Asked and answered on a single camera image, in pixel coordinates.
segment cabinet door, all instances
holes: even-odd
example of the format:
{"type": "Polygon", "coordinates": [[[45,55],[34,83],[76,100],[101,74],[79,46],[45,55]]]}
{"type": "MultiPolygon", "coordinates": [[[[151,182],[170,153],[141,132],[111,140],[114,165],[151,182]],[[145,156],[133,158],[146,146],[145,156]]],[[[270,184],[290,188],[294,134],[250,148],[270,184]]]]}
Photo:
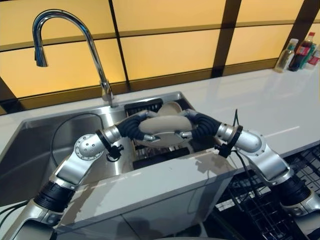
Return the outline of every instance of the cabinet door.
{"type": "Polygon", "coordinates": [[[141,240],[157,239],[180,232],[206,219],[230,179],[187,191],[122,216],[141,240]]]}
{"type": "Polygon", "coordinates": [[[139,240],[122,216],[116,216],[91,225],[61,233],[57,240],[139,240]]]}

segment black cable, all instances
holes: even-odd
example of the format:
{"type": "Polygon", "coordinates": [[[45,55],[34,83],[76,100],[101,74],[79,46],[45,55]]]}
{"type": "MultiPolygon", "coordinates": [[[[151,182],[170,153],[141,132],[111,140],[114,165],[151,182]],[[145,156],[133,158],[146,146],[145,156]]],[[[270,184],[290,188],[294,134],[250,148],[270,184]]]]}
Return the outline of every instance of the black cable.
{"type": "Polygon", "coordinates": [[[257,190],[256,190],[255,187],[254,187],[254,182],[252,181],[252,176],[250,175],[250,173],[249,173],[249,171],[248,171],[248,168],[247,168],[247,166],[246,166],[246,164],[245,164],[244,159],[241,157],[241,155],[238,153],[237,150],[232,150],[231,152],[234,152],[234,153],[238,156],[238,158],[240,159],[240,161],[241,161],[241,163],[242,163],[242,165],[243,165],[244,171],[245,171],[245,173],[246,173],[246,175],[247,175],[247,177],[248,177],[248,180],[249,180],[250,186],[251,186],[251,188],[252,188],[252,191],[254,192],[254,195],[255,195],[257,198],[259,198],[258,192],[257,192],[257,190]]]}
{"type": "Polygon", "coordinates": [[[23,202],[21,202],[21,203],[18,203],[18,204],[16,204],[16,205],[13,205],[13,206],[10,206],[10,207],[8,207],[8,208],[0,211],[0,215],[3,214],[3,213],[5,213],[5,212],[7,212],[7,211],[9,211],[10,209],[20,208],[20,207],[22,207],[22,206],[24,206],[24,205],[27,205],[28,202],[29,202],[29,200],[23,201],[23,202]]]}
{"type": "Polygon", "coordinates": [[[53,133],[53,135],[52,135],[51,144],[50,144],[50,155],[51,155],[52,161],[53,161],[53,163],[54,163],[54,165],[55,165],[56,167],[58,167],[58,163],[57,163],[57,161],[56,161],[56,159],[55,159],[53,148],[54,148],[55,137],[56,137],[56,134],[57,134],[58,130],[59,130],[59,129],[62,127],[62,125],[64,125],[66,122],[70,121],[71,119],[75,119],[75,118],[77,118],[77,117],[79,117],[79,116],[83,116],[83,115],[94,115],[94,116],[98,117],[98,118],[100,119],[100,123],[101,123],[102,129],[105,128],[105,127],[104,127],[104,122],[103,122],[101,116],[99,116],[98,114],[95,114],[95,113],[91,113],[91,112],[86,112],[86,113],[77,114],[77,115],[75,115],[75,116],[72,116],[72,117],[64,120],[62,123],[60,123],[60,125],[55,129],[55,131],[54,131],[54,133],[53,133]]]}
{"type": "MultiPolygon", "coordinates": [[[[238,109],[235,109],[232,126],[234,127],[236,124],[239,125],[238,109]]],[[[249,174],[249,171],[248,171],[248,168],[247,168],[247,166],[245,164],[245,161],[243,160],[243,158],[241,157],[241,155],[238,153],[237,150],[232,150],[231,152],[234,152],[238,156],[238,158],[240,159],[240,161],[242,163],[242,166],[244,168],[244,171],[245,171],[245,173],[246,173],[246,175],[248,177],[248,180],[249,180],[250,186],[252,188],[252,191],[254,192],[254,195],[257,198],[259,198],[260,196],[258,195],[258,192],[254,187],[254,182],[252,181],[252,176],[249,174]]]]}
{"type": "Polygon", "coordinates": [[[232,126],[234,127],[236,124],[239,125],[238,109],[235,110],[232,126]]]}
{"type": "Polygon", "coordinates": [[[3,214],[3,213],[5,213],[6,211],[8,211],[8,210],[10,210],[10,209],[13,208],[11,211],[9,211],[9,212],[4,216],[4,218],[3,218],[2,221],[0,222],[0,229],[1,229],[2,225],[4,224],[5,220],[10,216],[10,214],[12,214],[15,210],[23,207],[24,205],[27,205],[28,202],[29,202],[29,201],[24,201],[24,202],[22,202],[22,203],[19,203],[19,204],[17,204],[17,205],[11,206],[11,207],[8,207],[7,209],[1,211],[0,214],[3,214]]]}

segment plate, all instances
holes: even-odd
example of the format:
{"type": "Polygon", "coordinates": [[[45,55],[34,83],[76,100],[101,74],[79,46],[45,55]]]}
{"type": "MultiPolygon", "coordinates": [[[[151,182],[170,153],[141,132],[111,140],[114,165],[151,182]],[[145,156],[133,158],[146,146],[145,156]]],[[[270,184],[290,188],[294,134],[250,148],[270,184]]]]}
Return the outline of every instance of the plate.
{"type": "Polygon", "coordinates": [[[175,101],[169,101],[158,110],[159,116],[177,115],[182,112],[182,108],[179,103],[175,101]]]}
{"type": "Polygon", "coordinates": [[[192,130],[192,124],[185,116],[165,115],[149,118],[140,123],[141,132],[159,137],[156,141],[138,141],[137,143],[151,148],[168,148],[188,142],[175,134],[176,131],[192,130]]]}

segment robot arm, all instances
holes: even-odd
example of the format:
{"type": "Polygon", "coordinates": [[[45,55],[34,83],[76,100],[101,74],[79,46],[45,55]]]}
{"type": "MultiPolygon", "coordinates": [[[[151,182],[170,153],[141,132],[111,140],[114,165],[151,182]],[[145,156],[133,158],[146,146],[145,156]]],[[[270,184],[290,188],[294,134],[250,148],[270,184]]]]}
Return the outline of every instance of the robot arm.
{"type": "MultiPolygon", "coordinates": [[[[293,173],[288,164],[266,143],[264,137],[255,131],[245,131],[242,126],[231,126],[221,123],[209,116],[193,110],[185,110],[181,115],[197,125],[188,132],[179,132],[182,138],[198,139],[204,136],[215,136],[227,144],[217,146],[220,154],[227,157],[231,148],[236,147],[245,156],[251,168],[262,181],[275,192],[282,207],[293,216],[302,216],[320,210],[320,198],[293,173]]],[[[37,196],[30,200],[22,213],[4,235],[4,240],[28,239],[26,232],[31,230],[30,239],[35,239],[40,231],[42,239],[50,239],[53,226],[57,225],[64,214],[77,188],[81,185],[90,167],[103,151],[116,161],[120,157],[122,146],[111,146],[121,137],[154,141],[154,136],[139,130],[139,124],[146,118],[156,117],[157,113],[142,111],[130,116],[114,126],[95,134],[80,137],[72,154],[56,169],[49,182],[37,196]]]]}
{"type": "Polygon", "coordinates": [[[64,214],[75,191],[81,185],[93,163],[108,152],[108,160],[115,162],[121,156],[123,146],[111,146],[121,137],[153,141],[154,136],[139,130],[141,121],[157,116],[152,111],[141,111],[116,125],[95,134],[81,136],[75,143],[73,152],[55,170],[49,181],[34,199],[31,199],[3,237],[3,240],[52,239],[52,227],[56,226],[64,214]]]}
{"type": "Polygon", "coordinates": [[[217,146],[225,158],[232,147],[238,149],[248,159],[251,169],[279,197],[286,212],[293,216],[303,216],[320,210],[320,197],[306,187],[286,161],[268,146],[262,134],[243,130],[240,125],[221,123],[190,109],[181,114],[197,125],[192,131],[180,132],[182,138],[215,136],[227,142],[217,146]]]}

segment chrome faucet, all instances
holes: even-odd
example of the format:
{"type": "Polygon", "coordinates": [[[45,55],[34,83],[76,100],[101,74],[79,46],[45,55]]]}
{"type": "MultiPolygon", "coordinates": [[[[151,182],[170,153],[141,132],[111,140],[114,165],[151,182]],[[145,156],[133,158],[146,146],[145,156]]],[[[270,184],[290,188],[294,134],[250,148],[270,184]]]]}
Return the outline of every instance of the chrome faucet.
{"type": "Polygon", "coordinates": [[[59,10],[59,9],[48,9],[43,12],[41,12],[33,22],[32,26],[32,35],[33,35],[33,42],[34,42],[34,58],[36,60],[36,65],[39,67],[47,67],[47,60],[44,52],[44,46],[42,42],[41,37],[41,29],[43,24],[48,20],[52,18],[62,18],[69,20],[70,22],[74,23],[84,34],[85,39],[89,45],[91,55],[93,57],[94,65],[96,67],[96,70],[98,71],[99,77],[100,77],[100,85],[102,87],[102,98],[104,101],[107,101],[109,105],[113,106],[113,93],[111,91],[110,84],[105,76],[103,67],[101,65],[99,55],[96,49],[95,42],[92,38],[92,35],[89,31],[89,29],[86,27],[86,25],[75,15],[59,10]]]}

